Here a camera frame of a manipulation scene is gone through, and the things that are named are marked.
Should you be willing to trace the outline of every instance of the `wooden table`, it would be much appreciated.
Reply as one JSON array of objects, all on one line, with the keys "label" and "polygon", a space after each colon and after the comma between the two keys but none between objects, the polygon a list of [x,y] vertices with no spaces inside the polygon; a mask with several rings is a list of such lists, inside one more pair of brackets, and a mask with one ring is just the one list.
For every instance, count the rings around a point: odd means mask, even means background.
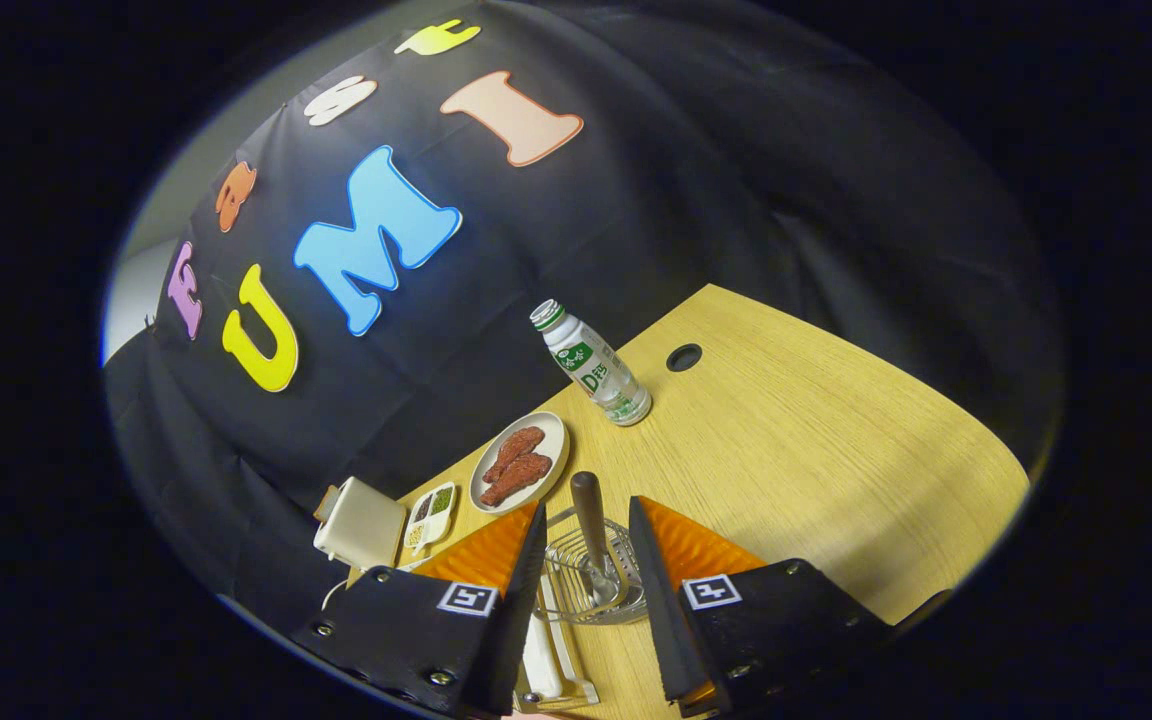
[{"label": "wooden table", "polygon": [[[689,342],[703,348],[699,363],[672,372],[666,357]],[[616,427],[575,386],[538,407],[573,440],[545,498],[550,516],[571,506],[568,478],[590,470],[609,520],[627,525],[630,497],[652,497],[765,561],[804,558],[896,623],[973,569],[1029,487],[1002,442],[940,393],[723,288],[704,287],[617,351],[652,391],[652,412]],[[463,497],[492,439],[402,498],[411,507],[440,483],[461,487],[430,555],[493,520]],[[397,564],[415,559],[403,548]],[[664,700],[645,619],[575,632],[602,697],[576,715],[679,715]]]}]

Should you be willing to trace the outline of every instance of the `plastic bottle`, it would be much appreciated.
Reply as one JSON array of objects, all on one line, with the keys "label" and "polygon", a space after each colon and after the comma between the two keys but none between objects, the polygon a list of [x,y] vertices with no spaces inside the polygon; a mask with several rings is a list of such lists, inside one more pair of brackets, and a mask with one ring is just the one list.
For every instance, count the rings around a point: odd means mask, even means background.
[{"label": "plastic bottle", "polygon": [[641,386],[607,341],[553,300],[531,311],[531,324],[544,336],[550,356],[608,420],[632,425],[652,410],[652,393]]}]

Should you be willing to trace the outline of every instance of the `table grommet hole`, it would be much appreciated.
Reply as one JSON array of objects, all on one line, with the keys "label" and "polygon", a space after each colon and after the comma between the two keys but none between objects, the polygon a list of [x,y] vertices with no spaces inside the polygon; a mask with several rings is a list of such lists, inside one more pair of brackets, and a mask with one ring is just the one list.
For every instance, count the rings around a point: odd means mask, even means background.
[{"label": "table grommet hole", "polygon": [[684,370],[691,369],[691,365],[699,363],[700,355],[700,347],[695,342],[689,342],[670,353],[664,365],[675,373],[681,373]]}]

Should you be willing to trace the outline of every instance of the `wire rack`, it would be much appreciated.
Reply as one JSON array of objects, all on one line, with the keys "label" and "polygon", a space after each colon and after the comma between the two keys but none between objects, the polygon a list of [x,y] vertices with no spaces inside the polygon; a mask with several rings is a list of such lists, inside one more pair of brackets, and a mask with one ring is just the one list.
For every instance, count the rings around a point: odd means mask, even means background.
[{"label": "wire rack", "polygon": [[[575,515],[575,509],[554,515],[547,529],[554,528],[563,520]],[[553,586],[553,607],[545,602],[544,597],[536,598],[536,616],[551,623],[566,621],[576,626],[611,626],[628,623],[646,614],[646,597],[643,594],[643,579],[639,577],[639,564],[630,544],[630,532],[612,520],[604,520],[607,532],[607,551],[611,556],[608,571],[614,571],[617,581],[616,596],[602,605],[594,605],[589,589],[581,578],[582,568],[589,561],[585,548],[585,537],[579,524],[562,532],[545,546],[545,573]]]}]

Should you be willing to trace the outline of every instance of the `brown handle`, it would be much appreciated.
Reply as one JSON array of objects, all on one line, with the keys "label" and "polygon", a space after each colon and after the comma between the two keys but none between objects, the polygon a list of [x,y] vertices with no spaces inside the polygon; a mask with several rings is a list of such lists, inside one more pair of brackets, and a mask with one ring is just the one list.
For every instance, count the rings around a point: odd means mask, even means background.
[{"label": "brown handle", "polygon": [[602,568],[602,556],[607,555],[607,530],[602,524],[602,492],[598,488],[598,475],[573,475],[573,506],[576,507],[576,520],[579,530],[585,536],[585,551],[590,559],[596,559],[594,566]]}]

